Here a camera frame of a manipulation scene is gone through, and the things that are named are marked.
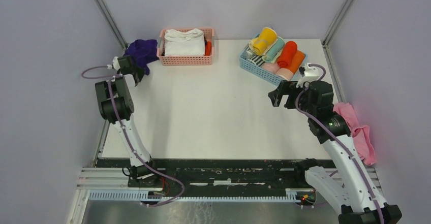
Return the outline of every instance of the teal towel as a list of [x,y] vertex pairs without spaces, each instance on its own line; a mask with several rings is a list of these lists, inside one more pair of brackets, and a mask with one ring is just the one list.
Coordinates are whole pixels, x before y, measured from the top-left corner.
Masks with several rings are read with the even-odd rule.
[[275,55],[284,47],[284,40],[280,37],[277,38],[275,44],[266,52],[262,59],[265,62],[271,62],[274,60]]

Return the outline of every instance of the plastic basket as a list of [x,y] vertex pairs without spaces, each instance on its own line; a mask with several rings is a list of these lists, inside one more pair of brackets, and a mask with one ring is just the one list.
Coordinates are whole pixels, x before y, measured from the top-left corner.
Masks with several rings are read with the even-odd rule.
[[[214,51],[214,29],[210,27],[198,27],[204,32],[205,39],[211,41],[211,54],[203,56],[163,56],[165,49],[165,32],[169,28],[165,28],[160,32],[160,37],[157,44],[157,57],[164,66],[190,66],[190,65],[211,65],[212,55]],[[187,32],[194,28],[174,28],[181,32]]]
[[[249,48],[249,45],[247,44],[245,48],[242,50],[241,55],[239,56],[239,66],[242,69],[249,71],[250,73],[253,73],[254,75],[260,78],[263,78],[264,80],[274,84],[275,86],[278,86],[281,80],[283,80],[283,78],[261,68],[260,66],[265,63],[262,59],[257,60],[256,63],[247,60],[245,56],[245,52],[248,50],[250,50],[250,48]],[[302,64],[305,64],[308,58],[307,54],[304,53],[304,55],[305,55],[305,58],[304,58],[304,61],[302,61]],[[292,77],[292,81],[298,80],[300,76],[301,75],[299,71],[296,71],[295,75]]]

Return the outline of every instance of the white towel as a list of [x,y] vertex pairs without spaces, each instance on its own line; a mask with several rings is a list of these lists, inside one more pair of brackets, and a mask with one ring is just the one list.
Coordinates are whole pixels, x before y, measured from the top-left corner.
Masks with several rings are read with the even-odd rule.
[[166,30],[165,56],[169,55],[205,55],[203,31],[197,28],[188,32]]

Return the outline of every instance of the yellow towel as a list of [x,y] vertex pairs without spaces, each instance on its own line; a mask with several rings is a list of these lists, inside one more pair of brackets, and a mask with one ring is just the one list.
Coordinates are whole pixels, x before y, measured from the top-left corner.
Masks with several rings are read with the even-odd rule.
[[251,49],[256,55],[263,55],[277,40],[277,33],[269,27],[264,27],[259,36],[251,41]]

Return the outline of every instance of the purple towel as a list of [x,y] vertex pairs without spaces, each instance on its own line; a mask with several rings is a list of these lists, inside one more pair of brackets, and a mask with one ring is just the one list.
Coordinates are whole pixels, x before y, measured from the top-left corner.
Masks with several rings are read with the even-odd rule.
[[145,74],[149,75],[148,63],[158,60],[157,40],[135,40],[127,48],[124,55],[131,55],[136,60],[136,65],[145,68]]

